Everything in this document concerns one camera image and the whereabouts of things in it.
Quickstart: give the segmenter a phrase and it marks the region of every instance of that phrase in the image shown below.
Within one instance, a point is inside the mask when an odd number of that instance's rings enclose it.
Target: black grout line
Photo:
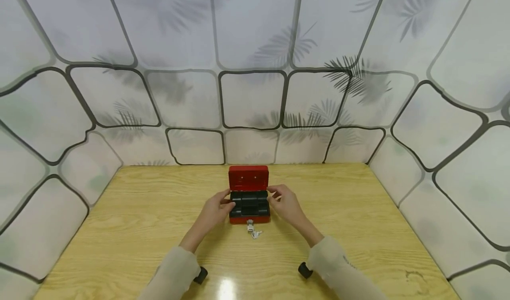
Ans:
[[[135,51],[133,49],[133,45],[131,45],[131,41],[129,40],[128,32],[126,31],[126,28],[124,27],[124,22],[122,21],[122,18],[120,16],[119,9],[117,8],[117,4],[115,3],[115,0],[110,0],[112,4],[112,8],[115,12],[115,15],[117,16],[120,28],[122,29],[122,34],[124,34],[124,37],[126,39],[127,46],[130,49],[131,54],[133,55],[133,63],[131,65],[128,65],[131,68],[135,68],[138,65],[138,58],[136,57]]]
[[[49,176],[46,176],[46,178],[40,182],[40,184],[38,186],[35,187],[34,190],[32,190],[32,192],[26,197],[26,199],[24,200],[24,202],[21,204],[20,207],[18,207],[18,210],[16,211],[16,213],[14,213],[14,215],[11,217],[11,219],[4,225],[4,227],[0,230],[0,235],[3,234],[7,229],[8,227],[14,222],[14,220],[16,220],[16,218],[19,216],[19,214],[21,212],[23,212],[23,209],[25,208],[25,206],[30,202],[30,199],[35,195],[35,193],[50,179],[58,179],[61,183],[63,183],[63,185],[65,187],[67,187],[71,192],[73,192],[76,196],[78,196],[78,198],[83,202],[83,204],[87,207],[87,216],[90,212],[90,208],[87,204],[87,202],[85,201],[85,199],[80,195],[78,194],[77,192],[75,192],[74,189],[72,189],[69,185],[67,185],[67,183],[65,183],[61,177],[57,174],[51,174]]]
[[[504,263],[504,262],[502,262],[500,260],[496,260],[496,259],[489,259],[489,260],[486,260],[486,261],[481,262],[479,264],[476,264],[474,266],[471,266],[469,268],[457,271],[456,273],[453,273],[449,277],[447,277],[446,280],[448,282],[451,282],[453,279],[455,279],[457,277],[463,276],[464,274],[467,274],[467,273],[471,273],[471,272],[473,272],[473,271],[475,271],[477,269],[482,269],[483,267],[487,267],[489,265],[499,266],[499,267],[505,269],[506,271],[508,271],[510,273],[510,266],[508,266],[506,263]]]
[[[70,77],[68,77],[66,75],[66,73],[61,70],[61,69],[58,69],[58,68],[55,68],[55,67],[49,67],[49,68],[44,68],[44,69],[40,69],[38,71],[36,71],[34,73],[33,76],[30,76],[30,78],[35,78],[35,76],[37,74],[40,74],[42,72],[46,72],[46,71],[53,71],[53,72],[57,72],[58,74],[62,75],[64,77],[64,79],[66,80],[67,84],[71,87],[71,90],[74,92],[74,95],[77,97],[78,99],[78,102],[80,102],[80,105],[83,107],[84,111],[87,113],[88,115],[88,112],[87,112],[87,109],[85,108],[85,106],[87,106],[87,103],[82,103],[80,101],[80,98],[78,97],[78,95],[75,93],[75,91],[73,90],[72,88],[72,85],[74,84],[74,82],[70,79]],[[17,89],[21,88],[21,86],[23,84],[19,84],[19,85],[16,85],[14,86],[12,89],[10,89],[9,91],[6,91],[6,94],[4,95],[9,95],[10,93],[16,91]],[[86,142],[87,140],[87,133],[90,132],[90,131],[93,131],[95,129],[95,122],[93,120],[91,120],[91,127],[87,130],[85,130],[85,138],[83,141],[81,142],[78,142],[78,143],[75,143],[69,147],[67,147],[66,149],[64,149],[63,153],[60,155],[60,157],[58,157],[58,159],[56,161],[50,161],[48,159],[46,159],[46,157],[44,157],[43,155],[41,155],[41,153],[39,153],[37,150],[35,150],[33,148],[33,146],[29,145],[29,143],[27,143],[25,140],[23,140],[20,136],[18,136],[12,129],[10,129],[6,123],[4,123],[1,119],[0,119],[0,126],[3,127],[7,132],[9,132],[16,140],[18,140],[18,142],[22,143],[24,146],[26,146],[28,149],[30,149],[37,157],[39,157],[44,163],[46,163],[47,165],[50,165],[50,166],[57,166],[58,164],[60,164],[60,162],[62,161],[63,157],[66,155],[66,153],[71,149],[73,148],[74,146],[76,145],[80,145],[84,142]]]
[[[24,272],[23,270],[16,269],[16,268],[11,267],[7,264],[4,264],[3,262],[0,262],[0,268],[4,269],[10,273],[16,274],[17,276],[22,276],[22,277],[24,277],[34,283],[37,283],[37,284],[43,283],[44,279],[46,278],[46,277],[44,277],[43,279],[38,279],[38,278],[32,276],[31,274]]]
[[[108,146],[108,148],[114,153],[115,156],[117,156],[117,159],[119,160],[120,162],[120,166],[117,167],[117,171],[113,174],[115,175],[118,170],[124,166],[124,161],[122,161],[122,159],[120,158],[120,156],[117,154],[117,152],[115,152],[115,150],[111,147],[111,145],[107,142],[107,140],[104,138],[103,135],[101,135],[101,133],[97,132],[97,131],[90,131],[87,133],[87,141],[85,143],[82,143],[80,145],[77,145],[77,146],[74,146],[72,148],[72,150],[74,149],[77,149],[81,146],[84,146],[84,145],[87,145],[90,141],[90,135],[97,135],[99,136],[103,142]],[[101,197],[102,193],[104,192],[104,190],[106,189],[106,187],[108,187],[108,184],[110,184],[110,182],[112,181],[113,179],[113,176],[112,178],[110,179],[110,181],[108,182],[107,186],[105,186],[105,188],[103,189],[103,191],[100,193],[100,196],[98,197],[98,199],[96,200],[95,203],[90,203],[88,201],[88,199],[85,197],[85,194],[81,192],[81,190],[78,190],[77,188],[74,187],[73,184],[71,184],[71,182],[69,180],[67,180],[65,177],[64,177],[64,173],[62,172],[62,163],[65,162],[65,160],[67,159],[67,157],[69,156],[69,154],[71,153],[72,151],[70,150],[69,152],[66,153],[66,155],[62,158],[62,161],[60,164],[58,164],[57,166],[57,174],[60,176],[60,178],[63,180],[63,182],[68,185],[68,187],[72,188],[75,192],[79,193],[81,196],[83,196],[83,199],[87,202],[87,204],[90,206],[90,207],[93,207],[95,206],[95,204],[98,202],[99,198]]]
[[[287,100],[287,97],[289,95],[289,84],[290,84],[290,79],[293,75],[295,75],[296,73],[332,73],[332,72],[339,72],[339,73],[345,73],[346,75],[349,76],[349,80],[348,80],[348,84],[347,86],[345,87],[345,91],[344,91],[344,95],[342,96],[342,101],[340,102],[340,106],[338,108],[338,113],[336,115],[336,118],[335,120],[329,124],[329,125],[309,125],[309,126],[286,126],[285,125],[285,122],[283,120],[284,118],[284,115],[285,115],[285,109],[286,109],[286,100]],[[298,69],[298,70],[293,70],[289,73],[288,75],[288,79],[287,79],[287,82],[286,82],[286,89],[285,89],[285,102],[282,102],[282,113],[281,113],[281,123],[282,123],[282,128],[284,129],[292,129],[292,128],[320,128],[320,127],[332,127],[332,126],[335,126],[336,125],[336,122],[338,121],[338,119],[340,118],[340,113],[342,112],[342,108],[343,108],[343,105],[348,97],[348,92],[349,92],[349,88],[350,88],[350,83],[352,81],[352,72],[348,69],[331,69],[329,68],[328,70],[318,70],[318,69]]]
[[[298,25],[299,23],[299,16],[301,15],[301,2],[302,0],[298,0],[298,2],[296,3],[297,5],[297,8],[296,8],[296,14],[297,14],[297,21],[296,21],[296,25]],[[370,20],[370,23],[367,27],[367,30],[365,32],[365,36],[363,38],[363,41],[361,43],[361,45],[359,46],[359,51],[358,51],[358,55],[356,55],[356,60],[353,62],[352,65],[348,65],[346,66],[346,69],[352,69],[358,62],[359,62],[359,59],[360,59],[360,56],[362,54],[362,51],[363,51],[363,48],[365,47],[365,44],[367,42],[367,39],[368,39],[368,36],[369,36],[369,33],[370,31],[372,30],[372,26],[375,22],[375,18],[376,16],[379,14],[379,9],[380,9],[380,6],[382,5],[383,3],[383,0],[379,0],[379,2],[377,3],[377,6],[375,7],[375,10],[374,10],[374,13],[372,15],[372,19]],[[295,48],[295,41],[292,42],[292,53],[294,52],[294,48]],[[311,68],[311,67],[306,67],[306,66],[296,66],[294,64],[294,58],[293,58],[293,54],[291,55],[291,57],[289,58],[289,65],[292,69],[299,69],[299,70],[309,70],[309,69],[316,69],[316,68]]]
[[[232,74],[232,75],[241,75],[241,74],[254,74],[254,73],[279,73],[284,78],[284,87],[282,88],[282,102],[284,98],[286,98],[285,95],[285,82],[287,81],[287,75],[284,71],[281,70],[251,70],[251,71],[221,71],[218,74],[218,92],[219,92],[219,102],[220,102],[220,115],[221,115],[221,124],[225,127],[225,129],[254,129],[258,131],[271,131],[278,129],[281,125],[279,122],[278,125],[272,128],[256,128],[256,127],[248,127],[248,126],[228,126],[225,122],[225,109],[224,109],[224,100],[223,100],[223,88],[221,84],[221,78],[224,75]]]
[[[370,158],[368,159],[368,161],[366,162],[366,165],[370,166],[370,162],[372,162],[372,159],[374,158],[375,156],[375,153],[377,152],[377,150],[380,148],[381,144],[383,143],[383,141],[386,139],[386,129],[382,129],[382,138],[380,139],[379,143],[377,143],[377,146],[375,147],[372,155],[370,155]]]
[[[10,227],[10,225],[17,219],[17,217],[21,214],[21,212],[23,212],[23,209],[25,206],[27,206],[27,204],[29,203],[29,201],[31,200],[31,198],[35,195],[35,193],[50,179],[57,179],[64,187],[66,187],[68,190],[71,191],[71,193],[75,194],[78,199],[81,200],[81,202],[84,204],[85,208],[87,209],[87,212],[83,218],[83,221],[81,222],[80,226],[78,227],[78,229],[74,232],[74,235],[69,239],[69,241],[67,242],[66,246],[64,247],[64,250],[67,248],[67,246],[69,246],[69,244],[71,243],[71,241],[73,240],[74,236],[76,235],[76,233],[78,232],[78,230],[80,230],[80,227],[83,225],[83,223],[85,222],[85,219],[87,219],[89,213],[90,213],[90,207],[88,206],[87,202],[85,201],[85,199],[79,194],[77,193],[73,188],[71,188],[59,175],[57,174],[51,174],[49,176],[47,176],[42,182],[40,182],[40,184],[33,190],[33,192],[30,193],[29,196],[27,196],[27,198],[25,199],[25,201],[23,202],[23,204],[21,204],[21,206],[18,208],[18,210],[16,211],[16,213],[11,217],[11,219],[9,220],[9,222],[6,223],[6,225],[0,230],[0,236],[8,229],[8,227]],[[41,279],[38,279],[37,277],[35,276],[32,276],[31,274],[29,273],[26,273],[25,271],[23,270],[20,270],[20,269],[16,269],[14,267],[11,267],[7,264],[4,264],[4,263],[1,263],[0,262],[0,268],[3,268],[11,273],[14,273],[14,274],[17,274],[18,276],[23,276],[37,284],[41,284],[44,282],[44,280],[46,279],[46,277],[48,276],[49,272]]]
[[[399,200],[398,203],[395,204],[398,209],[400,209],[400,205],[402,205],[402,202],[413,192],[413,190],[416,189],[416,187],[418,187],[423,182],[424,179],[425,173],[422,173],[420,180],[411,187],[411,189]]]
[[[447,44],[450,42],[450,39],[453,37],[453,34],[455,33],[456,29],[457,29],[457,26],[460,24],[460,22],[462,21],[462,19],[464,18],[464,15],[466,14],[466,11],[468,10],[470,4],[471,4],[471,1],[473,0],[467,0],[467,3],[466,3],[466,6],[463,8],[462,12],[460,13],[459,15],[459,18],[457,19],[455,25],[453,26],[452,28],[452,31],[449,32],[445,42],[443,43],[443,45],[441,45],[439,51],[437,52],[437,54],[434,56],[434,58],[432,59],[432,62],[430,62],[430,65],[429,67],[427,67],[427,70],[426,70],[426,76],[427,78],[434,83],[434,85],[436,85],[439,90],[442,92],[442,93],[445,93],[445,95],[448,96],[448,98],[450,99],[454,99],[453,96],[449,95],[449,93],[447,93],[445,91],[445,89],[443,89],[441,87],[441,85],[432,77],[432,68],[433,66],[436,64],[437,60],[439,59],[439,57],[441,56],[441,54],[443,53],[444,49],[446,48]],[[505,96],[505,98],[502,99],[501,102],[504,102],[504,99],[509,99],[510,97],[510,93],[507,94]],[[459,106],[464,106],[465,108],[469,108],[469,109],[472,109],[472,110],[476,110],[476,111],[479,111],[479,112],[495,112],[497,110],[500,109],[500,107],[502,106],[502,103],[499,103],[497,104],[496,106],[493,106],[491,108],[478,108],[476,106],[470,106],[470,105],[467,105],[466,103],[464,102],[461,102],[459,100],[456,100],[456,103],[459,105]]]
[[[222,145],[222,150],[223,150],[224,162],[220,163],[220,164],[182,164],[182,163],[179,163],[179,161],[177,160],[177,157],[175,157],[174,153],[172,152],[172,145],[170,143],[170,138],[168,137],[168,132],[171,131],[171,130],[202,131],[202,132],[219,133],[221,135],[221,145]],[[226,163],[225,139],[224,139],[224,134],[221,131],[218,131],[218,130],[209,130],[209,129],[199,129],[199,128],[174,128],[174,127],[169,127],[169,128],[167,128],[165,130],[165,135],[166,135],[166,139],[167,139],[167,142],[168,142],[168,149],[170,150],[170,154],[174,158],[175,163],[177,163],[178,165],[225,165],[225,163]]]
[[[23,12],[27,15],[27,18],[30,20],[31,24],[34,26],[35,31],[37,32],[37,35],[41,38],[41,41],[43,42],[45,48],[47,48],[51,56],[51,61],[54,63],[54,59],[57,58],[63,63],[69,63],[67,60],[62,58],[55,49],[54,45],[51,43],[50,38],[46,34],[46,31],[44,31],[43,25],[39,22],[39,19],[37,19],[34,11],[30,7],[30,4],[27,0],[17,0],[21,8],[23,9]]]
[[[415,156],[415,158],[417,159],[417,161],[419,161],[420,165],[422,166],[423,170],[425,170],[426,172],[434,172],[435,170],[437,169],[440,169],[441,166],[445,165],[446,163],[445,162],[449,162],[449,160],[447,160],[450,156],[453,155],[453,153],[449,156],[447,156],[445,159],[443,159],[442,162],[440,162],[438,165],[436,165],[435,167],[427,167],[425,166],[425,164],[423,163],[422,159],[420,159],[419,155],[413,150],[411,149],[409,146],[407,146],[405,143],[403,143],[400,139],[398,139],[396,136],[395,136],[395,132],[394,132],[394,128],[395,128],[395,125],[396,123],[398,122],[398,120],[400,119],[400,116],[402,116],[403,112],[406,110],[407,106],[409,105],[409,103],[412,101],[412,99],[414,98],[414,95],[416,95],[416,93],[418,92],[419,88],[423,85],[429,85],[430,87],[433,88],[433,90],[435,92],[437,92],[446,102],[450,103],[450,105],[453,105],[454,107],[456,108],[459,108],[459,109],[462,109],[462,110],[465,110],[467,112],[471,112],[471,113],[474,113],[476,115],[478,115],[481,119],[481,125],[478,127],[478,129],[473,133],[472,136],[470,136],[470,138],[468,138],[466,140],[466,142],[464,142],[460,147],[459,149],[460,152],[462,152],[463,150],[465,150],[471,143],[473,143],[474,140],[472,140],[476,135],[477,133],[479,133],[479,131],[481,129],[483,129],[483,126],[487,124],[487,122],[489,122],[489,118],[483,114],[482,112],[479,112],[477,110],[473,110],[473,109],[470,109],[470,108],[466,108],[465,106],[462,106],[462,105],[459,105],[457,103],[455,103],[454,101],[452,101],[451,99],[449,99],[440,89],[437,88],[436,85],[434,85],[433,82],[431,82],[430,80],[422,80],[420,81],[415,90],[413,91],[413,93],[410,95],[410,97],[407,99],[406,103],[404,104],[404,106],[402,107],[402,109],[400,109],[400,112],[398,113],[398,115],[396,116],[392,126],[390,127],[390,132],[393,136],[393,138],[396,140],[396,142],[398,142],[400,145],[404,146],[407,150],[409,150],[411,153],[413,153],[413,155]]]
[[[235,132],[235,131],[238,131],[238,132],[242,132],[242,131],[248,131],[248,132],[255,132],[255,133],[258,133],[258,134],[263,134],[263,133],[274,133],[276,135],[276,144],[275,144],[275,149],[274,149],[274,159],[273,159],[273,162],[272,163],[268,163],[268,165],[271,165],[271,164],[274,164],[275,160],[276,160],[276,149],[278,148],[278,141],[279,141],[279,131],[278,130],[271,130],[271,131],[259,131],[259,130],[256,130],[256,129],[251,129],[251,128],[238,128],[238,129],[229,129],[229,130],[226,130],[224,135],[225,135],[225,155],[226,155],[226,160],[225,160],[225,163],[226,164],[240,164],[240,163],[229,163],[228,162],[228,155],[227,155],[227,145],[226,145],[226,139],[227,139],[227,136],[229,133],[231,132]]]
[[[372,157],[374,156],[377,148],[379,148],[379,145],[382,143],[383,139],[386,138],[386,130],[381,128],[381,127],[364,127],[364,126],[360,126],[360,125],[342,125],[340,127],[337,127],[332,135],[331,135],[331,138],[329,139],[329,143],[328,143],[328,147],[326,148],[326,153],[325,153],[325,156],[324,156],[324,160],[322,161],[322,163],[326,163],[326,159],[328,159],[328,154],[329,154],[329,148],[331,146],[331,143],[333,142],[333,139],[335,138],[335,134],[338,130],[341,130],[341,129],[360,129],[360,130],[367,130],[367,131],[373,131],[373,130],[379,130],[379,131],[382,131],[382,138],[379,140],[379,142],[377,143],[377,146],[375,147],[375,150],[374,152],[372,153],[372,155],[370,156],[370,158],[368,159],[368,161],[365,163],[366,165],[368,165],[368,162],[370,162],[370,160],[372,159]]]
[[[129,66],[124,66],[124,65],[111,65],[111,64],[108,64],[108,63],[102,63],[102,62],[87,62],[86,64],[83,64],[83,65],[68,65],[67,68],[66,68],[66,73],[69,75],[69,77],[72,79],[73,76],[71,75],[71,72],[73,71],[73,69],[76,69],[76,68],[102,68],[102,69],[113,69],[114,71],[117,71],[117,70],[122,70],[122,71],[130,71],[130,72],[134,72],[135,74],[138,75],[138,78],[141,79],[142,83],[143,83],[143,86],[145,88],[145,92],[147,92],[147,96],[149,98],[149,100],[151,101],[151,105],[152,105],[152,109],[154,110],[154,113],[155,113],[155,116],[158,120],[158,122],[156,123],[156,125],[152,125],[152,124],[129,124],[129,125],[114,125],[114,126],[106,126],[106,125],[103,125],[101,123],[98,122],[97,118],[95,118],[94,114],[93,114],[93,111],[90,109],[90,107],[88,107],[88,110],[90,110],[90,113],[91,115],[94,116],[94,119],[95,119],[95,122],[98,126],[101,126],[103,128],[114,128],[114,127],[159,127],[161,126],[161,118],[160,118],[160,115],[158,113],[158,110],[156,109],[156,105],[155,105],[155,102],[154,102],[154,99],[152,98],[152,95],[151,95],[151,92],[149,91],[149,88],[147,86],[147,82],[145,81],[145,78],[143,76],[143,74],[138,71],[137,69],[134,69],[134,68],[131,68]],[[78,93],[79,93],[79,98],[78,99],[83,99],[83,102],[86,104],[86,100],[84,99],[83,95],[81,94],[80,92],[80,89],[78,88],[78,86],[76,85],[76,83],[74,82],[73,80],[73,86],[71,86],[71,88],[74,90],[76,89],[76,94],[77,94],[77,97],[78,97]]]
[[[487,124],[484,124],[482,126],[482,128],[480,129],[483,129],[482,131],[479,130],[479,133],[476,133],[471,139],[470,139],[470,143],[469,143],[469,146],[476,142],[477,139],[480,138],[480,136],[482,136],[485,132],[487,132],[487,130],[489,130],[490,128],[494,127],[494,126],[499,126],[499,125],[504,125],[504,126],[507,126],[510,128],[510,123],[509,122],[506,122],[506,121],[503,121],[503,120],[498,120],[498,121],[494,121],[494,122],[490,122],[490,123],[487,123]],[[476,226],[476,224],[473,222],[473,220],[471,220],[466,213],[464,213],[464,211],[459,207],[457,206],[457,204],[453,201],[452,198],[450,198],[450,196],[439,186],[439,184],[437,183],[437,180],[436,180],[436,177],[437,177],[437,173],[440,172],[440,170],[446,166],[447,163],[449,163],[450,161],[452,161],[453,159],[455,159],[461,152],[463,152],[464,149],[457,149],[456,151],[454,151],[450,156],[448,156],[443,162],[444,164],[440,165],[440,167],[438,169],[436,169],[433,173],[432,173],[432,182],[434,183],[434,185],[437,187],[438,190],[440,190],[441,193],[443,193],[443,195],[453,204],[453,206],[456,207],[457,210],[459,210],[459,212],[467,219],[467,221],[480,233],[481,236],[483,236],[485,238],[485,240],[487,240],[487,242],[493,246],[495,249],[499,250],[499,251],[502,251],[502,252],[509,252],[510,251],[510,246],[501,246],[497,243],[494,243],[492,242],[492,240],[490,240],[483,232],[482,230],[479,229],[479,227]]]

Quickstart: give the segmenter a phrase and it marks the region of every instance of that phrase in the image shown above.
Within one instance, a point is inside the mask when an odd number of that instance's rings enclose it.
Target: wood grain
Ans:
[[[135,299],[208,197],[228,187],[228,166],[130,166],[121,169],[47,277],[35,299]],[[388,299],[458,299],[368,166],[272,165],[326,235]],[[183,299],[335,299],[298,266],[308,245],[273,213],[264,233],[225,222],[197,251],[209,275]]]

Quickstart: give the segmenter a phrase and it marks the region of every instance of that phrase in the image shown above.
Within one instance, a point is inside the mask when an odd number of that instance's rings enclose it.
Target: wall tile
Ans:
[[[379,0],[372,1],[301,0],[294,64],[320,67],[342,56],[356,58]]]
[[[283,129],[278,139],[276,164],[322,163],[332,128]]]
[[[99,129],[124,165],[175,165],[163,127]]]
[[[492,242],[510,246],[510,128],[494,126],[443,167],[437,184]]]
[[[209,72],[151,72],[147,84],[167,126],[218,128],[221,125],[216,77]]]
[[[49,161],[82,142],[90,119],[56,71],[44,71],[0,98],[0,119]]]
[[[430,70],[447,94],[492,108],[510,92],[510,28],[501,22],[509,9],[510,0],[471,0]]]
[[[0,235],[0,262],[43,279],[87,216],[83,201],[47,180]]]
[[[353,89],[360,83],[363,89]],[[416,83],[412,76],[400,73],[355,72],[340,123],[389,126]]]
[[[122,162],[103,136],[90,132],[87,142],[72,149],[59,166],[62,178],[94,205]]]
[[[281,73],[222,75],[225,125],[260,129],[278,126],[284,81]]]
[[[400,70],[424,78],[469,0],[382,0],[362,58],[373,71]],[[355,8],[376,0],[355,0]]]
[[[50,53],[17,0],[0,0],[0,91],[21,76],[50,62]]]
[[[505,261],[430,179],[403,200],[400,212],[446,277],[489,259]]]
[[[510,297],[510,273],[505,269],[488,265],[450,283],[462,300],[500,300]]]
[[[339,77],[330,82],[330,76]],[[348,85],[348,75],[342,72],[294,72],[289,75],[289,90],[285,103],[284,125],[328,126],[336,122],[338,110]]]
[[[0,269],[0,299],[31,300],[39,285],[25,277]]]
[[[62,58],[122,65],[134,62],[110,0],[27,1]]]
[[[370,168],[397,206],[424,174],[413,156],[391,138],[383,141]]]
[[[143,68],[213,67],[211,0],[114,1]]]
[[[0,130],[0,229],[30,191],[48,174],[35,155]]]
[[[384,133],[382,130],[359,128],[337,129],[329,145],[326,163],[366,163],[374,153]]]
[[[284,66],[290,47],[294,1],[214,0],[221,65],[229,69]]]
[[[228,130],[225,132],[228,164],[272,164],[275,159],[278,132]]]
[[[141,76],[128,70],[74,68],[71,77],[98,123],[105,126],[157,125]]]
[[[395,123],[393,134],[416,152],[423,165],[433,168],[466,142],[481,122],[480,116],[456,108],[425,84]]]
[[[222,134],[217,131],[170,129],[168,140],[179,164],[224,164]]]

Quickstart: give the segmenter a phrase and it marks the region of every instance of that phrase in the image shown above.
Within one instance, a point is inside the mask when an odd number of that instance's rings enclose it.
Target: black knob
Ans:
[[[205,270],[204,267],[200,267],[200,273],[195,279],[193,279],[193,281],[201,285],[202,282],[204,282],[205,277],[207,277],[207,270]]]
[[[299,268],[297,269],[299,273],[303,276],[303,278],[308,279],[310,276],[312,276],[313,270],[308,269],[306,267],[306,263],[302,262],[301,265],[299,265]]]

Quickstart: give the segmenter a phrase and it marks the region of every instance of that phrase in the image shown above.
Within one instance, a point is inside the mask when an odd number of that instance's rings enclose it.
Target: person's right hand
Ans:
[[[273,193],[273,195],[267,197],[267,200],[281,218],[294,227],[306,220],[305,213],[299,205],[296,194],[289,187],[274,185],[268,186],[267,190],[269,193]]]

